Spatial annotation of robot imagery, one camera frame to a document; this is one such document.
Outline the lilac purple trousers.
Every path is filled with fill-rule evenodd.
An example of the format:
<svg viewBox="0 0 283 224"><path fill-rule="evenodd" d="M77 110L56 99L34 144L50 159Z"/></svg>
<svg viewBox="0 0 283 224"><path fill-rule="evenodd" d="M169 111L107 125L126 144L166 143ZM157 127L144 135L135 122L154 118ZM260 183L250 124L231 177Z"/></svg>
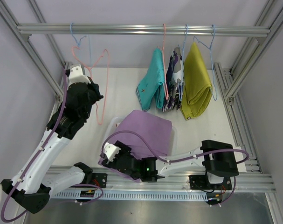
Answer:
<svg viewBox="0 0 283 224"><path fill-rule="evenodd" d="M165 150L168 150L170 146L171 131L171 121L144 111L133 110L118 125L115 132L104 140L98 163L101 165L104 158L104 145L106 142L115 144L116 141L120 141L124 143L131 148L133 155L138 159L152 156L168 156ZM122 173L117 173L122 177L131 179Z"/></svg>

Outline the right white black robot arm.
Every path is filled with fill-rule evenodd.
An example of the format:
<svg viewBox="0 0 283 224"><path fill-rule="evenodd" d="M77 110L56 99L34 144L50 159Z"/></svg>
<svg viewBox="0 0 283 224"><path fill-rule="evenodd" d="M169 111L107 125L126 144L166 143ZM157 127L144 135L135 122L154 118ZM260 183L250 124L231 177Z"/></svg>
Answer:
<svg viewBox="0 0 283 224"><path fill-rule="evenodd" d="M232 145L214 140L204 140L188 153L141 159L120 141L106 143L101 165L142 182L156 182L183 171L204 171L204 183L210 189L219 186L224 178L239 175Z"/></svg>

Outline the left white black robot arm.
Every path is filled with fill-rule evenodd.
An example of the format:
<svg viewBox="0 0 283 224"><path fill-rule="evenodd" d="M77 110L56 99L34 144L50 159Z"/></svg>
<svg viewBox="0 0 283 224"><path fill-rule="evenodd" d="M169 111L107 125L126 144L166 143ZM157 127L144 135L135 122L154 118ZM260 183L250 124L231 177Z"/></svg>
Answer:
<svg viewBox="0 0 283 224"><path fill-rule="evenodd" d="M93 170L82 162L46 179L45 174L76 133L90 117L92 106L103 98L99 86L92 82L71 84L57 111L47 124L44 136L30 159L12 179L1 181L2 190L30 213L41 211L50 198L75 185L88 187L92 184Z"/></svg>

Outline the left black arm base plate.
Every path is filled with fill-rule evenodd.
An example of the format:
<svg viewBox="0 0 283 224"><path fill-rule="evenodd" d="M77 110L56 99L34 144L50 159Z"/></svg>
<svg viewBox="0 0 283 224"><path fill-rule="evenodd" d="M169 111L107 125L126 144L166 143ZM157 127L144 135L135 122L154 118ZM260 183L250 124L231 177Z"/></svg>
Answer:
<svg viewBox="0 0 283 224"><path fill-rule="evenodd" d="M107 177L108 175L106 173L93 173L90 184L94 184L101 188L106 188Z"/></svg>

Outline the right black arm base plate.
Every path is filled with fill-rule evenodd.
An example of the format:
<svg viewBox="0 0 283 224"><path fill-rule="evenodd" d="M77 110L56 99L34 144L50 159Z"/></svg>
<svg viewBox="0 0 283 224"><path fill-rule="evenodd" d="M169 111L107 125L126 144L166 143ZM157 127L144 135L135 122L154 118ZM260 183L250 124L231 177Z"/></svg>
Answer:
<svg viewBox="0 0 283 224"><path fill-rule="evenodd" d="M190 175L189 183L191 190L201 190L206 193L213 193L220 190L232 190L230 177L219 177L206 173L205 175Z"/></svg>

